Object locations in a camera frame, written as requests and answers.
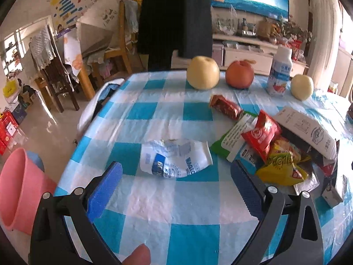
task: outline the wooden chair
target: wooden chair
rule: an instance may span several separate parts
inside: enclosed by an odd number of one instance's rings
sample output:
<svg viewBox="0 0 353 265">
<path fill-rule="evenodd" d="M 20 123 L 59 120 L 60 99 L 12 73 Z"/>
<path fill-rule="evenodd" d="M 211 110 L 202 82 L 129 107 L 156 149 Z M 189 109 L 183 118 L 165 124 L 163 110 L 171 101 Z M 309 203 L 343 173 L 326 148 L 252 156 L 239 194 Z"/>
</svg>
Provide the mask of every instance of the wooden chair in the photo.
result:
<svg viewBox="0 0 353 265">
<path fill-rule="evenodd" d="M 47 27 L 50 34 L 52 47 L 54 49 L 56 57 L 51 61 L 49 65 L 45 67 L 45 69 L 41 70 L 41 73 L 45 81 L 47 82 L 49 92 L 52 95 L 54 102 L 58 107 L 59 112 L 62 113 L 64 111 L 64 108 L 62 107 L 62 104 L 58 96 L 60 94 L 65 94 L 65 93 L 69 94 L 71 101 L 73 103 L 73 106 L 75 107 L 75 110 L 79 110 L 80 107 L 78 106 L 77 100 L 74 96 L 74 93 L 72 92 L 72 88 L 68 81 L 68 75 L 66 74 L 66 70 L 64 69 L 59 53 L 56 49 L 55 42 L 51 34 L 50 28 L 48 25 Z M 63 89 L 57 92 L 54 88 L 54 85 L 56 85 L 58 82 L 61 83 L 61 86 L 63 87 Z"/>
<path fill-rule="evenodd" d="M 128 52 L 126 50 L 125 43 L 125 5 L 123 0 L 119 2 L 119 17 L 118 17 L 118 26 L 119 26 L 119 47 L 115 49 L 108 49 L 105 51 L 104 60 L 121 56 L 124 62 L 126 71 L 129 75 L 132 75 L 132 69 L 130 61 L 128 59 Z M 98 63 L 92 64 L 92 75 L 97 78 L 98 86 L 101 87 L 104 84 L 102 76 L 99 74 L 99 65 Z"/>
</svg>

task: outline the checkered tablecloth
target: checkered tablecloth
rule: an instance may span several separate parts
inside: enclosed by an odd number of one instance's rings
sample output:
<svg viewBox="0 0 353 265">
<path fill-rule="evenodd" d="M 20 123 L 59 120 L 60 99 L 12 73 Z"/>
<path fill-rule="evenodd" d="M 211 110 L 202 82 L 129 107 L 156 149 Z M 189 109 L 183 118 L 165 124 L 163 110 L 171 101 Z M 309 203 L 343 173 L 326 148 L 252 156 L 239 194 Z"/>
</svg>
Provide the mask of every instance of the checkered tablecloth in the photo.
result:
<svg viewBox="0 0 353 265">
<path fill-rule="evenodd" d="M 221 73 L 214 89 L 197 91 L 186 81 L 185 71 L 133 75 L 90 125 L 61 177 L 56 195 L 86 187 L 112 161 L 118 161 L 123 166 L 123 178 L 94 224 L 120 260 L 145 243 L 151 250 L 152 264 L 231 264 L 258 220 L 249 214 L 231 179 L 230 163 L 212 154 L 213 165 L 197 174 L 174 180 L 161 178 L 139 168 L 141 144 L 189 138 L 211 145 L 233 124 L 209 108 L 211 94 L 222 94 L 253 113 L 264 109 L 274 115 L 289 105 L 317 119 L 341 140 L 338 166 L 353 184 L 353 127 L 346 117 L 349 102 L 322 91 L 300 102 L 289 89 L 284 98 L 272 98 L 266 93 L 266 82 L 267 77 L 256 76 L 248 90 L 234 90 Z M 335 208 L 330 209 L 322 197 L 315 204 L 327 263 L 353 227 L 350 185 L 345 201 Z M 265 259 L 274 254 L 286 218 L 282 216 Z M 72 222 L 67 221 L 72 232 Z M 75 233 L 72 238 L 87 258 Z"/>
</svg>

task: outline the pink trash can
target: pink trash can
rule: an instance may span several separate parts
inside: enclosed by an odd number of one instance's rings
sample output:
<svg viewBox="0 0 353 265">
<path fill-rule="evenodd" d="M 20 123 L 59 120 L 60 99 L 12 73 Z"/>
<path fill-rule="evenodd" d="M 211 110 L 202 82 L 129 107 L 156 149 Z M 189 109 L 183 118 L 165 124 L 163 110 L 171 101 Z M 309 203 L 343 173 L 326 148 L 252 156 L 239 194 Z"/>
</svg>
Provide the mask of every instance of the pink trash can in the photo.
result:
<svg viewBox="0 0 353 265">
<path fill-rule="evenodd" d="M 43 193 L 53 194 L 55 188 L 23 148 L 11 153 L 0 174 L 0 217 L 6 229 L 31 235 Z"/>
</svg>

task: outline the silver screw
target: silver screw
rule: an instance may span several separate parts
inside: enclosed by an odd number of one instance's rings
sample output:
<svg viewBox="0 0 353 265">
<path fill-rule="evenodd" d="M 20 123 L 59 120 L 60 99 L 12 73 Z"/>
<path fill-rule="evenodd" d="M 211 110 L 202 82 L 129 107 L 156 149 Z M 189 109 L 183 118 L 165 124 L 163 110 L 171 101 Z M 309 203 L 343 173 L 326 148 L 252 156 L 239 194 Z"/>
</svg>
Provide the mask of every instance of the silver screw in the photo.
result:
<svg viewBox="0 0 353 265">
<path fill-rule="evenodd" d="M 83 188 L 78 187 L 74 190 L 75 195 L 81 195 L 83 193 Z"/>
<path fill-rule="evenodd" d="M 310 194 L 309 194 L 309 192 L 307 192 L 307 191 L 303 191 L 301 194 L 302 194 L 305 198 L 309 198 L 309 197 L 310 197 Z"/>
<path fill-rule="evenodd" d="M 271 192 L 271 193 L 277 193 L 278 192 L 277 188 L 275 188 L 274 186 L 269 186 L 267 190 L 269 192 Z"/>
<path fill-rule="evenodd" d="M 45 192 L 42 195 L 43 199 L 48 199 L 50 197 L 50 193 L 49 192 Z"/>
</svg>

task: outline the white bottle cap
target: white bottle cap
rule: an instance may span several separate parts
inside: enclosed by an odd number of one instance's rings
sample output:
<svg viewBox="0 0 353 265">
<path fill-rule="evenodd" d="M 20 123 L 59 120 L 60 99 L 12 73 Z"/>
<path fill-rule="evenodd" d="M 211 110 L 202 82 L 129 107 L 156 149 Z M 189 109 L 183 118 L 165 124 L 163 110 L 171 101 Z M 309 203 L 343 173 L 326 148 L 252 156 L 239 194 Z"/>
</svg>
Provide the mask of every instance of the white bottle cap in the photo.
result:
<svg viewBox="0 0 353 265">
<path fill-rule="evenodd" d="M 292 49 L 278 45 L 277 53 L 275 56 L 276 60 L 287 60 L 292 58 Z"/>
</svg>

